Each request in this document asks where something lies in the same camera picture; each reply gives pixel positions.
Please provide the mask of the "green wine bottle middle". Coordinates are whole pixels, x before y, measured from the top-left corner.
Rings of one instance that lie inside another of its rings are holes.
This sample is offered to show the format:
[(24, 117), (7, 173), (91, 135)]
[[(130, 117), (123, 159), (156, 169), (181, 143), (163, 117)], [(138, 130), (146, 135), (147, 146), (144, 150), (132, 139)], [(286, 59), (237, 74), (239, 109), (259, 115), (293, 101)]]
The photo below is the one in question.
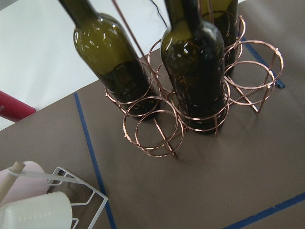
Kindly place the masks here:
[(193, 130), (213, 134), (224, 120), (224, 41), (204, 21), (196, 0), (165, 1), (170, 26), (161, 40), (161, 57), (179, 110)]

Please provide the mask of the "green wine bottle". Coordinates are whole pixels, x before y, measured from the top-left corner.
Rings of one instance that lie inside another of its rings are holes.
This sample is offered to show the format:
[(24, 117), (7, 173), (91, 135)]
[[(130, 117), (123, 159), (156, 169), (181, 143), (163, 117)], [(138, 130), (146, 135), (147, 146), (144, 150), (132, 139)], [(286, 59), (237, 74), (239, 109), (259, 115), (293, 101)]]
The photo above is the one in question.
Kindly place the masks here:
[[(221, 32), (224, 46), (231, 47), (237, 41), (237, 0), (212, 0), (212, 7), (209, 7), (207, 0), (201, 0), (200, 11), (205, 21), (213, 23)], [(213, 10), (213, 17), (210, 18), (209, 10)]]
[(165, 1), (170, 26), (161, 40), (161, 57), (179, 110), (193, 130), (213, 134), (224, 120), (224, 41), (204, 21), (196, 0)]
[(73, 42), (79, 56), (123, 110), (138, 119), (150, 113), (147, 119), (152, 119), (160, 103), (124, 28), (112, 16), (98, 13), (88, 0), (60, 4), (75, 24)]

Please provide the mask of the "green wine bottle near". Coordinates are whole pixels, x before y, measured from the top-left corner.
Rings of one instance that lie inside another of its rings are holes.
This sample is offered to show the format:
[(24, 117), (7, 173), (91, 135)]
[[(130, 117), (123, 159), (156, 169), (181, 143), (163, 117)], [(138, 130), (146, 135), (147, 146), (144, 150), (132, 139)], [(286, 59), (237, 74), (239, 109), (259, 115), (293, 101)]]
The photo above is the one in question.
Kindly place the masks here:
[(160, 103), (124, 28), (112, 16), (98, 13), (88, 0), (60, 4), (75, 24), (73, 42), (79, 56), (123, 110), (138, 119), (150, 113), (147, 119), (152, 119)]

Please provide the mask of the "green wine bottle far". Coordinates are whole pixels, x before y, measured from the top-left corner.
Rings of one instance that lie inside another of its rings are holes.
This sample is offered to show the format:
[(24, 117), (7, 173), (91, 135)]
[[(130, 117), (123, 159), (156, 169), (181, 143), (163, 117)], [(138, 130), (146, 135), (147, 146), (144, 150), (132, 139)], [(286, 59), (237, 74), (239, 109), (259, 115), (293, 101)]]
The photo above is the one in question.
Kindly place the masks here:
[[(224, 46), (231, 47), (237, 41), (237, 0), (212, 0), (212, 7), (209, 7), (207, 0), (201, 0), (200, 11), (205, 21), (213, 23), (221, 32)], [(213, 17), (210, 18), (209, 10), (213, 10)]]

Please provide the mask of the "white cup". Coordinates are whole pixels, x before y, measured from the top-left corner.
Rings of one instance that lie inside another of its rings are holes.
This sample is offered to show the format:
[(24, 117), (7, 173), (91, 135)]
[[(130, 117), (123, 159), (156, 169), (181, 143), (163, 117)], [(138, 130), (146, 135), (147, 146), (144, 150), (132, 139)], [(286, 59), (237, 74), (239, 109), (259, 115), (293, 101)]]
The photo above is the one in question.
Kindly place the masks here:
[(69, 229), (72, 208), (63, 192), (53, 192), (3, 205), (2, 229)]

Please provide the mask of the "red cylinder bottle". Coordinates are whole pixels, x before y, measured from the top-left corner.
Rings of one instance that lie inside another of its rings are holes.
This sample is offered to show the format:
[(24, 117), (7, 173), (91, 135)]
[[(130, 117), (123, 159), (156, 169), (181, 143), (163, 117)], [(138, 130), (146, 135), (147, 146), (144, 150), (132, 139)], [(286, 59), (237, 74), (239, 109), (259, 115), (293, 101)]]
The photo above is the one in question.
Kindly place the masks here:
[(36, 112), (36, 109), (22, 101), (0, 92), (0, 116), (12, 122), (18, 122)]

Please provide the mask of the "light pink cup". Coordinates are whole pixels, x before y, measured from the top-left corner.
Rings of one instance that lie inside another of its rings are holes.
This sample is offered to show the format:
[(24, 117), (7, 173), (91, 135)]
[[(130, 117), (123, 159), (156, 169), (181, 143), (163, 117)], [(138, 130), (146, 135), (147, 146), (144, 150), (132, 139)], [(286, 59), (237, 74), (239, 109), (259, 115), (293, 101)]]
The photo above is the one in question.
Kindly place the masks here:
[[(23, 163), (25, 164), (24, 169), (27, 171), (44, 173), (42, 167), (36, 162), (24, 161)], [(3, 182), (6, 175), (7, 169), (0, 171), (0, 183)], [(47, 185), (47, 180), (43, 178), (20, 176), (16, 179), (4, 200), (0, 203), (0, 206), (14, 201), (46, 194), (48, 189), (49, 186)]]

